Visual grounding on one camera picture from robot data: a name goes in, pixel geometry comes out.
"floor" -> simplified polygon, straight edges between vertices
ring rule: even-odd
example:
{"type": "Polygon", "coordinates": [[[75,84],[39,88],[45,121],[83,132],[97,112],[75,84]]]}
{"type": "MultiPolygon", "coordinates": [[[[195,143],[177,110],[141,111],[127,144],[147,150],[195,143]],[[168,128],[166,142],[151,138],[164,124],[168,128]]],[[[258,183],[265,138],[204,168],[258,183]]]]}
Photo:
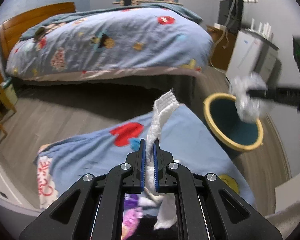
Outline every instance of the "floor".
{"type": "MultiPolygon", "coordinates": [[[[193,111],[202,118],[202,101],[227,92],[225,75],[210,67],[197,79],[193,111]]],[[[44,144],[100,130],[152,110],[158,90],[113,84],[28,87],[18,93],[17,113],[8,112],[0,133],[0,162],[16,187],[39,207],[36,152],[44,144]]],[[[262,120],[265,138],[259,149],[234,160],[249,183],[262,215],[274,213],[274,189],[289,179],[289,168],[270,119],[262,120]]]]}

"white cloth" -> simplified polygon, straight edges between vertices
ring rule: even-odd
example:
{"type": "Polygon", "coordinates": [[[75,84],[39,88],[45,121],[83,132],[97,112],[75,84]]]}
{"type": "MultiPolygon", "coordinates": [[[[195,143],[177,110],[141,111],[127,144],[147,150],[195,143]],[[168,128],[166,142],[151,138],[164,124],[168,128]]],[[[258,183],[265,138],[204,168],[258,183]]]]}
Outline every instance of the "white cloth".
{"type": "Polygon", "coordinates": [[[280,231],[285,240],[300,222],[300,201],[282,211],[266,216],[266,219],[280,231]]]}
{"type": "MultiPolygon", "coordinates": [[[[163,125],[167,122],[173,111],[179,107],[172,90],[159,97],[154,102],[153,117],[151,126],[146,139],[146,169],[145,169],[145,187],[155,196],[154,186],[154,162],[153,162],[153,143],[159,138],[163,125]]],[[[163,200],[159,208],[157,223],[155,229],[170,228],[177,221],[175,200],[173,194],[162,194],[163,200]]]]}

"trash can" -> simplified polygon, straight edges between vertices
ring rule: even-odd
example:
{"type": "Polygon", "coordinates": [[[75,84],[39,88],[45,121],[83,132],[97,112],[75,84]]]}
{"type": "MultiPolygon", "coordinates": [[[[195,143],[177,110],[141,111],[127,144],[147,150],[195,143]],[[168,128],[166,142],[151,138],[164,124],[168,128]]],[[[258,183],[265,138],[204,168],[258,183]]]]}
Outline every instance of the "trash can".
{"type": "Polygon", "coordinates": [[[9,101],[15,105],[16,102],[18,101],[18,98],[17,98],[16,92],[14,91],[14,88],[13,88],[13,85],[11,82],[11,77],[7,78],[4,82],[2,82],[1,87],[4,90],[9,101]]]}
{"type": "Polygon", "coordinates": [[[231,159],[257,149],[263,140],[260,120],[255,123],[241,121],[235,101],[235,96],[215,93],[203,102],[207,127],[231,159]]]}

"blue bedsheet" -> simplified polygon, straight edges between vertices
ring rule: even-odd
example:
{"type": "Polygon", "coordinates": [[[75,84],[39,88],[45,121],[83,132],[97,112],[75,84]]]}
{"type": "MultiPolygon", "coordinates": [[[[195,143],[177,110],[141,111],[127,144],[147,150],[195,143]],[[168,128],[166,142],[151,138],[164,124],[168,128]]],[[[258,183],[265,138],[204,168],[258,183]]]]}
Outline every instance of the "blue bedsheet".
{"type": "Polygon", "coordinates": [[[195,76],[208,63],[213,42],[194,22],[200,18],[182,10],[157,4],[52,17],[23,34],[6,72],[36,81],[195,76]],[[64,25],[34,42],[34,32],[53,23],[64,25]]]}
{"type": "MultiPolygon", "coordinates": [[[[152,115],[150,112],[115,127],[53,143],[39,153],[41,207],[49,206],[84,174],[103,175],[124,163],[127,154],[138,148],[138,141],[146,138],[152,115]]],[[[206,126],[186,106],[181,105],[164,125],[160,148],[171,152],[175,160],[193,173],[213,172],[227,181],[232,180],[240,196],[254,205],[253,193],[239,170],[206,126]]]]}

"bed frame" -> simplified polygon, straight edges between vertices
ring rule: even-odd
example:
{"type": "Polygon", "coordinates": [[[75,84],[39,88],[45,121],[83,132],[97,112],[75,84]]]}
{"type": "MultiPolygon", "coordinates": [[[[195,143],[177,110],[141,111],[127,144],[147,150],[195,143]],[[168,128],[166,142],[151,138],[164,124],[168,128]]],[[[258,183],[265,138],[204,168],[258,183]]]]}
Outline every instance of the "bed frame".
{"type": "Polygon", "coordinates": [[[50,4],[19,14],[0,25],[2,60],[7,61],[22,33],[51,16],[75,12],[73,2],[50,4]]]}

